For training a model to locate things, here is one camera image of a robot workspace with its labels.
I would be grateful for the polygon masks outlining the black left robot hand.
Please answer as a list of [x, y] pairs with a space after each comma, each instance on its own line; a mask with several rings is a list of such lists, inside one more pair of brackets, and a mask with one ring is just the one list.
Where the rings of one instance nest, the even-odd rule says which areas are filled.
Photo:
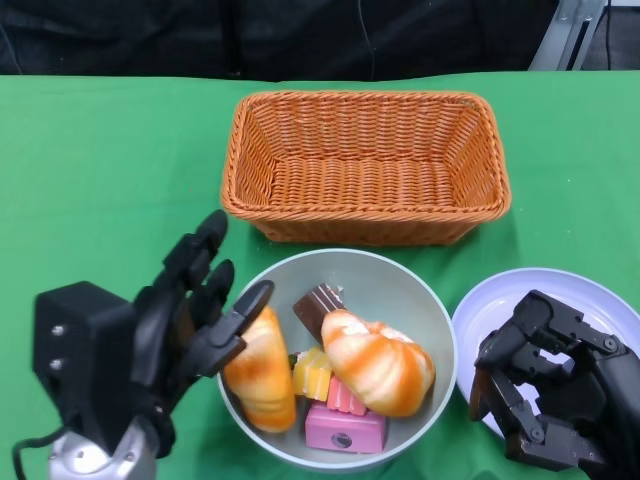
[[247, 346], [242, 336], [274, 291], [266, 280], [227, 307], [235, 270], [229, 260], [211, 264], [228, 219], [216, 210], [185, 234], [163, 261], [154, 282], [137, 295], [138, 324], [131, 379], [134, 414], [144, 420], [159, 458], [176, 441], [171, 413], [200, 378], [212, 378]]

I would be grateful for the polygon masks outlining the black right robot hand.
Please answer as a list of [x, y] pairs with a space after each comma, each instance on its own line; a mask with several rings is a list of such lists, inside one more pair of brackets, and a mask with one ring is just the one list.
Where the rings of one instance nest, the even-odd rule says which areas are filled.
[[469, 410], [491, 414], [508, 459], [591, 479], [639, 476], [639, 358], [538, 290], [480, 344]]

